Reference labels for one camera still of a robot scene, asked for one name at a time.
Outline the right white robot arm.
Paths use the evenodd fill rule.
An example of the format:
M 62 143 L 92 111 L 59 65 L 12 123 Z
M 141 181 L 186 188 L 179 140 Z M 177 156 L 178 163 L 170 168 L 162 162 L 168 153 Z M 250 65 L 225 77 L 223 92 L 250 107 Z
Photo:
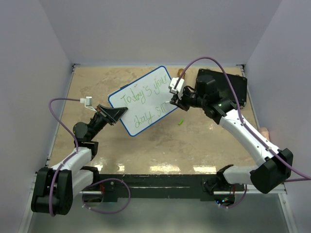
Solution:
M 205 115 L 231 133 L 247 150 L 255 166 L 227 165 L 217 172 L 216 184 L 227 191 L 234 184 L 250 184 L 267 194 L 291 175 L 287 167 L 293 163 L 289 149 L 281 150 L 261 135 L 239 115 L 236 104 L 219 94 L 216 81 L 209 75 L 197 79 L 195 87 L 185 85 L 184 79 L 172 78 L 169 91 L 170 104 L 187 111 L 201 108 Z

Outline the blue framed whiteboard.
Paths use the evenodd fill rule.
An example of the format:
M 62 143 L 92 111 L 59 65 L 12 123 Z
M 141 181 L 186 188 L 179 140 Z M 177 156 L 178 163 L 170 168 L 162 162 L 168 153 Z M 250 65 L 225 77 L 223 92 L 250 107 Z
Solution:
M 111 107 L 128 108 L 121 122 L 130 136 L 137 136 L 177 109 L 164 103 L 173 97 L 170 81 L 166 67 L 159 66 L 108 96 Z

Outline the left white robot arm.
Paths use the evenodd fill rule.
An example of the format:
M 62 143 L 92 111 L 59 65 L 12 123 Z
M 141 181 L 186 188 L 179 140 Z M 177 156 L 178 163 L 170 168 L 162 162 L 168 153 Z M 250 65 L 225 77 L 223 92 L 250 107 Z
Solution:
M 89 123 L 78 122 L 73 126 L 72 153 L 58 164 L 37 172 L 31 202 L 33 212 L 66 215 L 76 195 L 86 188 L 96 190 L 100 187 L 98 169 L 87 165 L 98 152 L 99 143 L 93 139 L 107 124 L 117 123 L 127 110 L 127 107 L 98 105 Z

